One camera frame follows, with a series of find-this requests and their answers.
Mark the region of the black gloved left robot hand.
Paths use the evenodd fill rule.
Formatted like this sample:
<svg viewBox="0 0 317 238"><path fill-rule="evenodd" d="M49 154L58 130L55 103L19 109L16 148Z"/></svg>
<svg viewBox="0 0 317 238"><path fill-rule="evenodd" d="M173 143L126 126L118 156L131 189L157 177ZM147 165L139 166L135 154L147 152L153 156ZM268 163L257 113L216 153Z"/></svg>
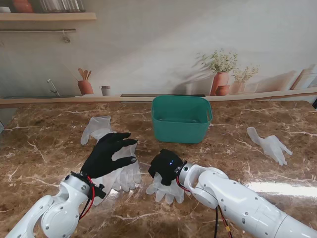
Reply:
<svg viewBox="0 0 317 238"><path fill-rule="evenodd" d="M92 179L107 175L117 169L136 162L136 157L128 156L113 160L112 156L124 147L137 144L130 139L130 133L109 133L94 146L91 154L83 164L81 172Z"/></svg>

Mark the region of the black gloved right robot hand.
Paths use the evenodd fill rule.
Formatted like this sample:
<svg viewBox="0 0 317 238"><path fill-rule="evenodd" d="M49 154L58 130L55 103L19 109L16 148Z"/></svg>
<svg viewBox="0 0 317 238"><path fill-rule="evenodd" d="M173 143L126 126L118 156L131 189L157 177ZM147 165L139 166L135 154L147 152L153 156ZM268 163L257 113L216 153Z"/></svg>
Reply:
<svg viewBox="0 0 317 238"><path fill-rule="evenodd" d="M179 176L184 165L185 163L173 151L162 149L151 161L148 172L152 178L158 173L162 178L161 184L170 186Z"/></svg>

